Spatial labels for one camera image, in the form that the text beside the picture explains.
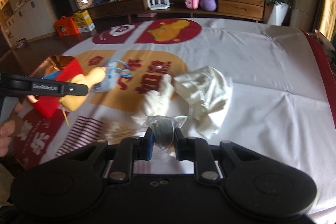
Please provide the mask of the person's left hand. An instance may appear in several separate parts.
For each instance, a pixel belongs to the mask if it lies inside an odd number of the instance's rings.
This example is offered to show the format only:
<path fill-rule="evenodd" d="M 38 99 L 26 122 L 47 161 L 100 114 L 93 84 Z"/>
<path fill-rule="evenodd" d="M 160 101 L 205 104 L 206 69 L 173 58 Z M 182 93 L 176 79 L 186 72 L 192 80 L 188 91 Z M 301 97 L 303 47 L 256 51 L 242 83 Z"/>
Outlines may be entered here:
<path fill-rule="evenodd" d="M 20 134 L 23 119 L 19 114 L 28 104 L 28 99 L 1 96 L 1 157 L 9 153 L 13 137 Z"/>

